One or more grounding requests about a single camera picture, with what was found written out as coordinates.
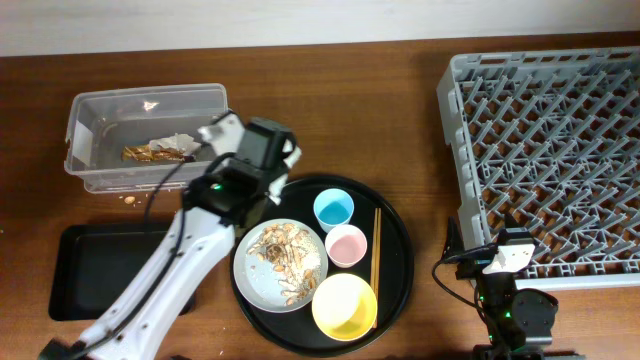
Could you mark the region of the white tissue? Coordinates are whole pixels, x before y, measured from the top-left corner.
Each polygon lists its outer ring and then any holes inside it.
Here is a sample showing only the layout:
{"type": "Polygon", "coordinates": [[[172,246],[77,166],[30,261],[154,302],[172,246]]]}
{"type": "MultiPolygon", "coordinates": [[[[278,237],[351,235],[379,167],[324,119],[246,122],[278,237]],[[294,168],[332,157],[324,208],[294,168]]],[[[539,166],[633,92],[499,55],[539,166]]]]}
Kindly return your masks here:
{"type": "Polygon", "coordinates": [[[183,156],[189,156],[201,147],[199,142],[188,134],[174,134],[173,136],[151,140],[149,148],[152,151],[167,151],[183,156]]]}

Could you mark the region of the pink cup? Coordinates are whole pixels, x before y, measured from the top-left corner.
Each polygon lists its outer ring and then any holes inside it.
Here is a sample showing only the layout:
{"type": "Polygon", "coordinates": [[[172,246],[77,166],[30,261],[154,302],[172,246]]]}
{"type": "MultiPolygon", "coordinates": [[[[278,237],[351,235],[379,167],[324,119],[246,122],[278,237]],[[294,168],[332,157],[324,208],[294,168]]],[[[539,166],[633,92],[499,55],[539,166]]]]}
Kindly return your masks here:
{"type": "Polygon", "coordinates": [[[336,266],[349,268],[364,258],[368,243],[358,227],[344,224],[329,231],[325,238],[325,248],[336,266]]]}

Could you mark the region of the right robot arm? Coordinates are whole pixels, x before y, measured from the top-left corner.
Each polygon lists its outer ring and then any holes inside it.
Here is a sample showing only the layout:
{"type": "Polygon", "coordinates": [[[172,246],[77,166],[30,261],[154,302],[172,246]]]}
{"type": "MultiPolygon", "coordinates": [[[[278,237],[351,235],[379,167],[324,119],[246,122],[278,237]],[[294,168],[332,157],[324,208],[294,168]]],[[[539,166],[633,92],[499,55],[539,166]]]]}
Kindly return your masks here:
{"type": "Polygon", "coordinates": [[[487,327],[489,343],[476,345],[473,359],[543,359],[552,343],[558,300],[537,289],[519,289],[515,275],[529,266],[535,250],[532,234],[509,214],[496,241],[466,250],[456,221],[448,219],[447,237],[437,266],[454,264],[458,280],[473,280],[467,300],[442,289],[476,310],[487,327]]]}

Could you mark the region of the gold snack wrapper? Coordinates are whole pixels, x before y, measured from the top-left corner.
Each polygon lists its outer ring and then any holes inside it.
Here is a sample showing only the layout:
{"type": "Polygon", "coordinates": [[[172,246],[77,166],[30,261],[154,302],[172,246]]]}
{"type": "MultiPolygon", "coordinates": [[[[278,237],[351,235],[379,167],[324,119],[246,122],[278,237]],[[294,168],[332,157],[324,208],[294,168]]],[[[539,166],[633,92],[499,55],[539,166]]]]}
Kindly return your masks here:
{"type": "Polygon", "coordinates": [[[151,145],[125,146],[121,153],[121,159],[134,160],[138,162],[184,162],[188,158],[193,158],[193,153],[196,150],[197,148],[152,147],[151,145]]]}

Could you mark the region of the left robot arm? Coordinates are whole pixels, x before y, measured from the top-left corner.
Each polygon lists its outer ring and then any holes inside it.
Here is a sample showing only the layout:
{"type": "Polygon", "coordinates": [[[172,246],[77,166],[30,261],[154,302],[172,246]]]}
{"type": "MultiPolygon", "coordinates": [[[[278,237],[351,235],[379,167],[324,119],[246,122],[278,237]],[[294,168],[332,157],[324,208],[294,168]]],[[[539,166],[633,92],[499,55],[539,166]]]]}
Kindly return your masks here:
{"type": "Polygon", "coordinates": [[[280,202],[301,150],[292,130],[232,111],[199,128],[216,158],[180,195],[169,230],[119,298],[72,345],[51,340],[42,359],[152,359],[207,274],[236,239],[280,202]]]}

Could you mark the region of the blue cup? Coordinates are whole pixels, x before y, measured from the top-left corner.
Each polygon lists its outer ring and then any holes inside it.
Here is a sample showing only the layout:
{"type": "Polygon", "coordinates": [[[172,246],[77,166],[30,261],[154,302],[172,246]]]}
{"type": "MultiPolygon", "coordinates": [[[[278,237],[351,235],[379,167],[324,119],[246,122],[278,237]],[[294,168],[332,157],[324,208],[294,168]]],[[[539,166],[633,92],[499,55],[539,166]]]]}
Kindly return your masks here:
{"type": "Polygon", "coordinates": [[[352,197],[338,188],[321,191],[313,203],[314,216],[325,233],[339,225],[348,224],[354,210],[352,197]]]}

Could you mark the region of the wooden chopstick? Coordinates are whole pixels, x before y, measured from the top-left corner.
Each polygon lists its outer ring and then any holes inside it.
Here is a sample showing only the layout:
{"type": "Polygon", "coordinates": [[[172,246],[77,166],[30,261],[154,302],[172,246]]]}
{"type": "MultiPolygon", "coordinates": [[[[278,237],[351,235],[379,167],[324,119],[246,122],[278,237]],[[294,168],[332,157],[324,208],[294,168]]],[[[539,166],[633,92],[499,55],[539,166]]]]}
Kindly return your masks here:
{"type": "Polygon", "coordinates": [[[372,246],[371,246],[371,267],[370,267],[370,286],[374,290],[376,290],[376,255],[378,248],[378,220],[379,220],[379,208],[375,208],[374,210],[374,223],[373,223],[373,233],[372,233],[372,246]]]}
{"type": "Polygon", "coordinates": [[[376,260],[377,260],[377,262],[376,262],[376,270],[377,270],[376,280],[377,281],[376,281],[376,290],[375,290],[375,292],[373,290],[374,295],[376,297],[376,305],[379,305],[379,295],[378,295],[378,293],[379,293],[379,267],[380,267],[380,238],[381,238],[381,222],[382,222],[382,209],[381,208],[379,208],[379,209],[380,209],[380,211],[379,211],[379,220],[378,220],[378,225],[379,225],[379,228],[378,228],[378,248],[377,248],[377,255],[376,255],[376,260]]]}

